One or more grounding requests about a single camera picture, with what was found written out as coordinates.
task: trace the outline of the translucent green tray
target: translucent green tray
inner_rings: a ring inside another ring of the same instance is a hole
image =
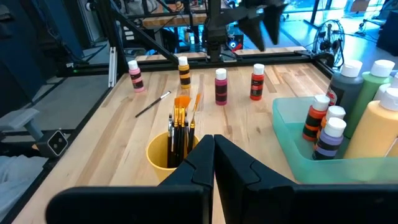
[[[342,159],[348,140],[336,159],[312,160],[313,143],[302,137],[312,97],[274,100],[273,127],[297,181],[303,184],[397,183],[398,157]]]

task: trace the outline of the green paint bottle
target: green paint bottle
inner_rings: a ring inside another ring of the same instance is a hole
[[[391,83],[392,77],[390,73],[394,65],[395,63],[389,60],[377,60],[374,62],[370,72],[362,73],[363,86],[351,114],[347,117],[347,127],[344,131],[345,137],[351,139],[366,106],[373,100],[379,87],[382,84]]]

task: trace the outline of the butcher block tabletop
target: butcher block tabletop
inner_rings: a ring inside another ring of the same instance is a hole
[[[303,48],[268,49],[266,53],[293,50]],[[238,53],[259,52],[240,50]],[[203,56],[200,53],[183,55]],[[137,60],[161,57],[144,56]],[[262,100],[252,101],[249,97],[252,67],[229,67],[228,103],[218,106],[215,104],[215,70],[191,70],[189,90],[180,88],[176,70],[142,73],[146,89],[142,93],[134,92],[128,74],[122,76],[14,223],[45,223],[45,208],[50,199],[70,187],[159,184],[145,149],[151,139],[167,131],[169,113],[178,95],[190,95],[193,99],[188,108],[188,120],[197,93],[202,95],[195,115],[195,135],[199,139],[206,134],[222,134],[266,166],[294,180],[272,128],[272,101],[281,97],[322,94],[329,79],[311,63],[266,65]],[[168,97],[140,117],[134,117],[166,91],[171,91]],[[213,223],[224,223],[216,184]]]

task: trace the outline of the yellow cup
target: yellow cup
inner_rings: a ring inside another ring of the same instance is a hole
[[[167,134],[162,133],[156,136],[147,146],[147,159],[155,170],[156,176],[160,181],[166,179],[176,168],[167,168]],[[193,147],[199,140],[195,136]]]

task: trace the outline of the paint bottle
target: paint bottle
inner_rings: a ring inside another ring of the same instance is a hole
[[[180,72],[181,88],[191,87],[191,75],[189,74],[188,58],[181,56],[178,58],[178,70]]]
[[[363,86],[359,92],[358,99],[356,100],[352,112],[346,116],[347,128],[344,136],[351,138],[354,134],[356,126],[362,117],[366,106],[373,100],[374,95],[382,84],[390,83],[392,77],[390,73],[394,68],[395,63],[389,60],[377,60],[374,62],[370,72],[362,73],[364,79]]]
[[[392,83],[388,83],[388,84],[383,84],[379,87],[379,89],[377,90],[376,95],[374,95],[373,100],[381,100],[384,92],[386,91],[386,89],[388,88],[398,88],[398,72],[396,73],[396,75],[394,76],[394,78],[392,79]]]
[[[314,160],[334,159],[343,142],[343,132],[347,126],[340,118],[330,118],[322,129],[317,148],[312,154]]]
[[[216,70],[216,104],[225,105],[227,100],[227,79],[226,69],[219,68]]]
[[[255,64],[251,75],[250,99],[261,100],[264,86],[264,65]]]
[[[319,130],[317,132],[317,139],[313,142],[314,144],[314,150],[317,148],[317,142],[319,140],[319,136],[321,135],[322,129],[326,126],[327,121],[329,118],[340,118],[343,119],[346,114],[346,111],[344,108],[340,106],[329,106],[328,112],[326,113],[326,116],[322,118],[321,121],[321,126],[319,126]]]
[[[353,102],[358,98],[362,89],[363,78],[359,75],[362,62],[346,60],[340,73],[334,73],[328,87],[327,96],[330,98],[329,106],[341,106],[349,115],[353,110]]]
[[[145,90],[144,82],[142,81],[141,70],[138,67],[136,60],[131,60],[128,63],[129,65],[129,74],[132,82],[132,86],[134,87],[134,91],[136,93],[142,92]]]
[[[398,89],[370,102],[344,154],[345,159],[384,157],[398,136]]]
[[[326,115],[330,99],[325,95],[314,96],[303,128],[303,138],[315,141],[322,118]]]

